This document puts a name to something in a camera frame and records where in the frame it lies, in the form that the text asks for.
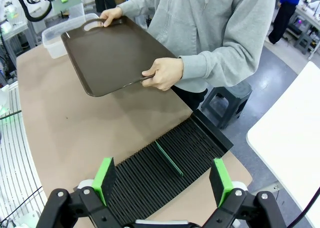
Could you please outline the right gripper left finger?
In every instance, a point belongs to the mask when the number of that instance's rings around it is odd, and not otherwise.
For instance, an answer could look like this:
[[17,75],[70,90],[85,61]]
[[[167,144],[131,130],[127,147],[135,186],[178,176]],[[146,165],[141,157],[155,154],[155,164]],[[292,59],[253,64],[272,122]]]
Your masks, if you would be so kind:
[[37,227],[74,227],[81,217],[88,217],[94,227],[117,227],[117,219],[107,207],[116,177],[114,159],[109,157],[102,161],[92,185],[72,193],[54,189]]

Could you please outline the person's left hand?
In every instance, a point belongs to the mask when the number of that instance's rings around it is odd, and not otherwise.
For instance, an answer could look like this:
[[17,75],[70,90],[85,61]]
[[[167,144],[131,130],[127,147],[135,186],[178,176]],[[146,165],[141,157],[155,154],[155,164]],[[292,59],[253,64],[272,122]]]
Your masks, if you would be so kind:
[[142,81],[144,87],[154,87],[162,91],[167,91],[183,76],[184,65],[182,59],[159,58],[152,66],[142,72],[142,75],[152,76]]

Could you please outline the person's right hand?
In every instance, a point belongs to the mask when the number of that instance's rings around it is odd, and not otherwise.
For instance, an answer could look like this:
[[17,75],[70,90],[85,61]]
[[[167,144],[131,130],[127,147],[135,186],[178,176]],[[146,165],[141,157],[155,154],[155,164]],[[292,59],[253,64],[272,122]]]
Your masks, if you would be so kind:
[[102,26],[108,27],[113,22],[113,20],[119,19],[122,15],[123,12],[119,7],[104,10],[100,15],[100,18],[104,19]]

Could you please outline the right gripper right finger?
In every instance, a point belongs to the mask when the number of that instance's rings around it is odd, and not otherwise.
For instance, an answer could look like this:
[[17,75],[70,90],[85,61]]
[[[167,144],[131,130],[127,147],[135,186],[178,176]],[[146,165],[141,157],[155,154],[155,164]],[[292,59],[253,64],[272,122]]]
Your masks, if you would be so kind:
[[236,219],[246,221],[248,227],[285,227],[274,195],[269,191],[253,195],[234,187],[221,158],[213,160],[209,180],[217,209],[205,227],[231,227]]

